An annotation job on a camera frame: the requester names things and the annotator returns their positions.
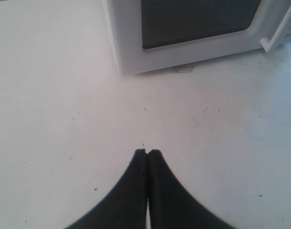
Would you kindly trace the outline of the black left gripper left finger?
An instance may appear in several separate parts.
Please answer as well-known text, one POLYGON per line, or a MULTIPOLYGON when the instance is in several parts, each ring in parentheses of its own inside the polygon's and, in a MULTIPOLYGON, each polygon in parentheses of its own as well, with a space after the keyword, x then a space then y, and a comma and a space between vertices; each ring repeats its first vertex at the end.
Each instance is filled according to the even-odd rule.
POLYGON ((145 229, 147 153, 134 152, 126 171, 112 190, 69 229, 145 229))

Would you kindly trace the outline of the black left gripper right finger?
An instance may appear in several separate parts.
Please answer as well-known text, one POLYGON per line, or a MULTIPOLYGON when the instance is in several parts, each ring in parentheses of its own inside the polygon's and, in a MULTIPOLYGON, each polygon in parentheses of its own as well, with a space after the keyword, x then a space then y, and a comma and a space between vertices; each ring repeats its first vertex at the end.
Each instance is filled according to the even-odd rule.
POLYGON ((156 149, 147 155, 147 182, 151 228, 233 228, 188 193, 156 149))

